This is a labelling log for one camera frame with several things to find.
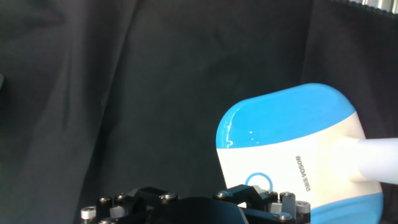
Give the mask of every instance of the black fabric backdrop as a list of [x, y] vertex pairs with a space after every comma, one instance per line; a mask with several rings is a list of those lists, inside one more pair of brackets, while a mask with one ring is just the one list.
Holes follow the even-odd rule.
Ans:
[[209, 196], [224, 113], [302, 83], [398, 137], [397, 41], [396, 17], [340, 1], [0, 0], [0, 223], [78, 223], [148, 185]]

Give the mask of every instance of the blue circle logo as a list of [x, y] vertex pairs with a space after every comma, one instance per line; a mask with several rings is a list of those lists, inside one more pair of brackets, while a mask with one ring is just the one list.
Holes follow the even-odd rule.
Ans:
[[263, 174], [262, 172], [256, 172], [256, 173], [251, 174], [251, 175], [246, 179], [246, 181], [245, 181], [244, 184], [245, 184], [245, 185], [249, 185], [250, 179], [252, 179], [252, 178], [255, 177], [255, 176], [265, 177], [265, 178], [268, 180], [268, 183], [269, 183], [269, 190], [273, 190], [274, 185], [272, 184], [271, 178], [269, 178], [269, 176]]

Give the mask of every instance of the glossy blue surface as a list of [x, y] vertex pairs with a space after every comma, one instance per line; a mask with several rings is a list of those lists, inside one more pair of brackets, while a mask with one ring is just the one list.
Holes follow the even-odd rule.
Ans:
[[265, 190], [273, 190], [273, 189], [274, 189], [274, 184], [272, 184], [271, 178], [269, 178], [269, 176], [263, 174], [262, 172], [256, 172], [256, 173], [251, 174], [251, 175], [246, 179], [246, 181], [244, 182], [244, 184], [245, 184], [245, 185], [249, 185], [250, 179], [252, 179], [253, 177], [258, 176], [258, 175], [261, 176], [261, 177], [264, 177], [265, 179], [268, 180], [269, 189], [265, 189]]
[[383, 194], [373, 194], [331, 203], [311, 210], [311, 224], [378, 224]]
[[218, 149], [263, 146], [297, 139], [355, 112], [347, 98], [322, 84], [305, 84], [241, 101], [224, 115]]

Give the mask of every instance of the white tube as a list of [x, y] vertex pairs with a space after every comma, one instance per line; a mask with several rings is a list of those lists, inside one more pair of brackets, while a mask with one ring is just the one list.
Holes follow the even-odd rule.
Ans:
[[363, 177], [398, 184], [398, 138], [366, 139], [358, 141], [356, 145], [356, 161]]

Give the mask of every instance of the bolt head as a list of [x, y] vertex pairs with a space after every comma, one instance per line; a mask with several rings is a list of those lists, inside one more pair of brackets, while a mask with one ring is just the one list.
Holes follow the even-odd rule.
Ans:
[[286, 196], [286, 197], [290, 197], [290, 196], [292, 196], [293, 194], [292, 193], [290, 193], [290, 192], [282, 192], [282, 193], [280, 193], [282, 196]]
[[297, 205], [309, 205], [308, 202], [298, 201]]
[[84, 212], [94, 211], [95, 207], [85, 207], [82, 209]]
[[167, 192], [166, 194], [161, 195], [159, 198], [161, 200], [170, 200], [170, 199], [175, 199], [177, 195], [175, 193], [170, 193]]
[[286, 212], [278, 213], [277, 217], [280, 221], [289, 221], [293, 218], [289, 213]]
[[126, 198], [126, 197], [127, 197], [127, 195], [125, 195], [125, 194], [118, 195], [118, 199], [123, 199], [123, 198]]
[[217, 197], [217, 198], [226, 198], [226, 197], [228, 197], [228, 196], [229, 196], [229, 192], [226, 191], [226, 190], [219, 191], [219, 192], [217, 192], [217, 194], [216, 194], [216, 197]]
[[275, 192], [275, 191], [268, 191], [268, 192], [267, 192], [267, 195], [277, 195], [277, 192]]
[[113, 218], [104, 218], [99, 222], [99, 224], [117, 224], [117, 220]]
[[106, 197], [103, 197], [103, 198], [100, 198], [99, 199], [101, 202], [108, 202], [108, 201], [110, 201], [110, 200], [112, 200], [111, 198], [106, 198]]

